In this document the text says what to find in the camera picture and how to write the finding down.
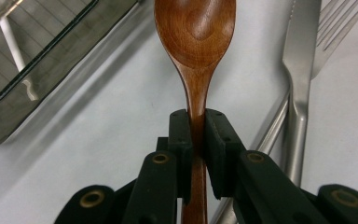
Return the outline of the brown wooden spoon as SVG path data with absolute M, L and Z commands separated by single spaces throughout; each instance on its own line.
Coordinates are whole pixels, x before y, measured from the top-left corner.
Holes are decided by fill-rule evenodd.
M 215 68 L 231 42 L 236 0 L 155 0 L 160 41 L 182 80 L 194 146 L 191 198 L 182 224 L 207 224 L 206 165 L 202 140 L 206 101 Z

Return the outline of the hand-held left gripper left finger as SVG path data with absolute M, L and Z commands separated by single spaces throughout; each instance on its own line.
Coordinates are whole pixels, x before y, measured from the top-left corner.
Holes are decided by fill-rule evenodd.
M 157 151 L 168 151 L 175 156 L 177 160 L 178 197 L 185 204 L 189 204 L 191 200 L 193 143 L 189 117 L 185 109 L 170 114 L 169 136 L 158 138 Z

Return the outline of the silver metal table knife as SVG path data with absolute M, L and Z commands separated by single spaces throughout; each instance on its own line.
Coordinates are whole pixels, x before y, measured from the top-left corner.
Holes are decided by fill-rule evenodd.
M 284 171 L 300 186 L 307 126 L 310 80 L 319 26 L 321 0 L 294 0 L 287 27 L 282 63 L 290 81 L 287 155 Z

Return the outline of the transparent grey plastic bin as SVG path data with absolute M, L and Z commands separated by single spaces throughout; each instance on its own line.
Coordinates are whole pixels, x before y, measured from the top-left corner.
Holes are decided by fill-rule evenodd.
M 25 66 L 0 28 L 0 144 L 139 0 L 15 0 L 8 23 Z

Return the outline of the silver metal chopstick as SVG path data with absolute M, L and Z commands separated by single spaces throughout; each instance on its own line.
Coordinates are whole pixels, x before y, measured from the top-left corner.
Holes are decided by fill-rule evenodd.
M 14 60 L 14 63 L 18 71 L 21 72 L 25 68 L 25 62 L 7 17 L 4 17 L 0 20 L 0 28 L 7 42 L 7 46 Z M 21 83 L 26 87 L 27 96 L 31 101 L 36 101 L 39 99 L 38 94 L 34 90 L 34 83 L 29 77 L 25 78 Z

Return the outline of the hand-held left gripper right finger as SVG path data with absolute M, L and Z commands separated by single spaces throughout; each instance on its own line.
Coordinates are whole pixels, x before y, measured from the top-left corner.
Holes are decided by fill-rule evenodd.
M 216 199 L 234 195 L 238 158 L 244 150 L 245 147 L 226 115 L 217 110 L 207 109 L 204 159 Z

